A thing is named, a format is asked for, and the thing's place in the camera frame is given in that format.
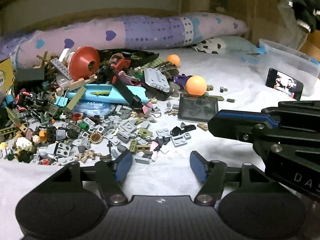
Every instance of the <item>dark cloth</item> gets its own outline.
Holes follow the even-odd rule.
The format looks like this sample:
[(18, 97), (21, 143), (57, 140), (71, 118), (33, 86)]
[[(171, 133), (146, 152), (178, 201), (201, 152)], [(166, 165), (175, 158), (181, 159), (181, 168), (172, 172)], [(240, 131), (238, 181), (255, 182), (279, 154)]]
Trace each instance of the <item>dark cloth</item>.
[[(310, 27), (310, 32), (314, 30), (320, 30), (320, 16), (315, 16), (314, 12), (320, 11), (320, 0), (293, 0), (292, 8), (294, 15), (298, 23), (306, 23)], [(309, 33), (308, 28), (303, 27), (300, 24), (301, 29), (306, 33)]]

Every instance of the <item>metal screw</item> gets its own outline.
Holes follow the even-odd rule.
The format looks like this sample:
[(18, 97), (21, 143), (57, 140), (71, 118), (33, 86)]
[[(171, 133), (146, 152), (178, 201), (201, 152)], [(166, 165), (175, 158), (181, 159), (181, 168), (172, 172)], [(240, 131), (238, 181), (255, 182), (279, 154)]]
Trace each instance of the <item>metal screw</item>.
[(258, 123), (254, 127), (257, 129), (263, 129), (263, 128), (265, 128), (265, 125), (263, 123)]
[(199, 195), (197, 200), (201, 203), (209, 203), (213, 200), (213, 198), (209, 195)]
[(282, 147), (278, 144), (274, 144), (271, 146), (271, 151), (274, 153), (279, 153), (282, 151)]
[(246, 141), (249, 141), (249, 135), (247, 135), (247, 134), (244, 134), (243, 136), (242, 136), (242, 139), (246, 142)]
[(120, 194), (115, 194), (110, 197), (110, 201), (113, 203), (122, 203), (125, 201), (125, 197)]

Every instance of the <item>light blue lego piece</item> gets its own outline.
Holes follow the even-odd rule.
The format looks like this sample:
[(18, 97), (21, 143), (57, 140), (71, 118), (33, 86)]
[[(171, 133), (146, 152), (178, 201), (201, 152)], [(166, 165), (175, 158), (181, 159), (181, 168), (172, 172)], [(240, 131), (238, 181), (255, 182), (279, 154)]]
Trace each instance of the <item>light blue lego piece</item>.
[(67, 103), (68, 103), (67, 97), (65, 97), (65, 98), (64, 97), (57, 97), (57, 100), (54, 103), (54, 105), (59, 106), (59, 107), (66, 107)]
[[(87, 89), (85, 94), (81, 97), (81, 100), (85, 101), (93, 101), (93, 102), (106, 102), (106, 103), (116, 103), (116, 104), (128, 104), (128, 102), (121, 96), (121, 94), (116, 90), (112, 85), (109, 84), (88, 84), (85, 85)], [(134, 94), (137, 95), (143, 103), (148, 102), (148, 98), (145, 94), (145, 89), (143, 87), (134, 87), (134, 86), (127, 86), (129, 90)], [(97, 96), (92, 95), (91, 92), (98, 92), (98, 91), (110, 91), (108, 96)], [(75, 92), (68, 92), (66, 93), (66, 98), (73, 98)]]

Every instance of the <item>tan lego piece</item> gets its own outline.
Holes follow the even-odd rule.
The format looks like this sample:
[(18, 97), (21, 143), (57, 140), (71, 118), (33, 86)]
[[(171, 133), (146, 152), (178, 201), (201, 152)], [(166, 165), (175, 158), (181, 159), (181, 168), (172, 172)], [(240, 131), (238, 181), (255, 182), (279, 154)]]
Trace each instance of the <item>tan lego piece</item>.
[(208, 130), (208, 125), (203, 123), (203, 122), (200, 122), (198, 123), (197, 125), (200, 129), (204, 130), (204, 131), (207, 131)]

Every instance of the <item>purple lego piece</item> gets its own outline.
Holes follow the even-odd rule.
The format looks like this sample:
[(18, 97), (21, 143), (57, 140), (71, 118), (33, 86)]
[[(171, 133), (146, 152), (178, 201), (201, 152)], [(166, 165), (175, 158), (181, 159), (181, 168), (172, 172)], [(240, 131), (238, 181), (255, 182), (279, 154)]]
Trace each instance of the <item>purple lego piece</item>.
[(186, 89), (185, 85), (190, 77), (192, 76), (186, 76), (185, 74), (175, 75), (173, 76), (173, 82), (179, 85), (181, 89)]

